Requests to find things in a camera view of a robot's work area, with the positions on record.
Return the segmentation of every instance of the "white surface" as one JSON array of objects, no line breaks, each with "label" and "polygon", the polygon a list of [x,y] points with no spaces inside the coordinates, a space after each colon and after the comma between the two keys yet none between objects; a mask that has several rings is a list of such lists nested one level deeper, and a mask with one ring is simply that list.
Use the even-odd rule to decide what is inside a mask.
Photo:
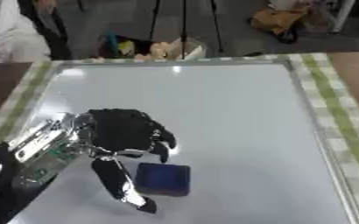
[{"label": "white surface", "polygon": [[[109,196],[85,157],[12,224],[348,223],[281,65],[79,66],[58,76],[43,102],[35,120],[56,111],[147,112],[179,139],[170,163],[191,167],[191,193],[151,196],[155,215],[136,211]],[[126,163],[131,173],[141,161]]]}]

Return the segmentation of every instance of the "green checkered tablecloth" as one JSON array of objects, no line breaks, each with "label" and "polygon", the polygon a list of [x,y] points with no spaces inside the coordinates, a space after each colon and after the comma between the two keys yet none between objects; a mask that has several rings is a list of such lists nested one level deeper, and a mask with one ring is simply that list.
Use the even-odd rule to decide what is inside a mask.
[{"label": "green checkered tablecloth", "polygon": [[[359,206],[359,106],[325,53],[266,55],[258,59],[289,60],[299,77],[317,121],[327,137]],[[233,60],[231,58],[203,60]],[[122,63],[124,59],[79,62]],[[61,62],[35,63],[0,108],[0,141],[17,133]]]}]

